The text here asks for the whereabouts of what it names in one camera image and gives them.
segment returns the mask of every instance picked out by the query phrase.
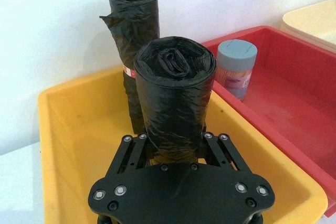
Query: jar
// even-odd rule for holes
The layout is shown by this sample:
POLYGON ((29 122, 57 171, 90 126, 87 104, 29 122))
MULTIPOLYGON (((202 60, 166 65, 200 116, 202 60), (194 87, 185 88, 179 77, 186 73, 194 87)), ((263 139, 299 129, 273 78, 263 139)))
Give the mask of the jar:
POLYGON ((257 47, 240 39, 219 44, 215 80, 239 100, 246 95, 257 47))

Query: red label band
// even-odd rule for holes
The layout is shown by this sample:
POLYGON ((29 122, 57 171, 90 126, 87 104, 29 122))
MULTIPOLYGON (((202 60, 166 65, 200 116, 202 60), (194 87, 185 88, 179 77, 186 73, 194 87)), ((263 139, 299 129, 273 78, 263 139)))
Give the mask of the red label band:
POLYGON ((124 66, 124 72, 125 72, 128 76, 130 76, 130 77, 132 77, 132 78, 135 79, 135 71, 134 71, 133 69, 130 69, 130 68, 124 66))

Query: white table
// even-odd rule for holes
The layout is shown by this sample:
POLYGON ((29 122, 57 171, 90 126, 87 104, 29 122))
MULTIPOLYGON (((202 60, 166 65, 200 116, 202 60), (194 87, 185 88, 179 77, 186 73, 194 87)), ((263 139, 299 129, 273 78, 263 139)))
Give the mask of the white table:
MULTIPOLYGON (((44 223, 39 143, 0 156, 0 199, 0 223, 44 223)), ((318 224, 336 224, 336 214, 318 224)))

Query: black plastic bag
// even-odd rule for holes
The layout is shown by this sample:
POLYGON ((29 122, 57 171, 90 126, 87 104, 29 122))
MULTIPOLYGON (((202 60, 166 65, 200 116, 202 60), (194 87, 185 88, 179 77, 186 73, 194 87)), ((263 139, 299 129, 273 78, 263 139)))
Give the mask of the black plastic bag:
POLYGON ((216 61, 182 37, 156 39, 134 61, 137 90, 155 163, 197 162, 216 61))
POLYGON ((158 0, 110 0, 111 14, 100 16, 110 29, 124 64, 124 87, 133 131, 144 131, 134 75, 134 57, 139 49, 160 37, 158 0))

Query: screw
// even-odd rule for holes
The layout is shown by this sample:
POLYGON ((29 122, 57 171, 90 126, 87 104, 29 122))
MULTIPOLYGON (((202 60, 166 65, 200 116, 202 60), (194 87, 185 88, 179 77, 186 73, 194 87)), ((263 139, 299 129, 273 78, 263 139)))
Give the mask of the screw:
POLYGON ((268 195, 268 190, 263 186, 258 186, 257 187, 257 192, 262 196, 267 196, 268 195))
POLYGON ((249 207, 256 207, 256 205, 257 205, 256 201, 252 198, 247 198, 245 203, 249 207))
POLYGON ((161 165, 161 170, 162 171, 167 171, 168 170, 168 166, 167 165, 161 165))
POLYGON ((228 140, 228 137, 227 135, 220 135, 219 137, 221 140, 228 140))
POLYGON ((118 202, 117 201, 111 201, 109 205, 107 206, 110 211, 116 211, 118 208, 118 202))
POLYGON ((123 186, 123 185, 120 185, 120 186, 117 186, 115 189, 114 189, 114 194, 117 195, 117 196, 121 196, 121 195, 124 195, 126 193, 126 187, 123 186))
POLYGON ((191 170, 197 170, 197 169, 198 169, 198 165, 196 165, 196 164, 191 164, 191 165, 190 165, 190 169, 191 169, 191 170))
POLYGON ((131 141, 132 140, 132 138, 130 137, 130 136, 126 136, 126 137, 124 137, 124 141, 125 142, 129 142, 129 141, 131 141))
POLYGON ((246 186, 241 184, 241 183, 236 184, 236 190, 240 193, 246 193, 247 192, 246 186))
POLYGON ((104 190, 97 190, 97 191, 94 193, 93 198, 96 199, 96 200, 100 200, 100 199, 102 199, 104 196, 105 196, 105 191, 104 191, 104 190))
POLYGON ((211 138, 211 137, 212 137, 212 134, 210 134, 210 133, 205 133, 204 136, 205 136, 206 138, 211 138))

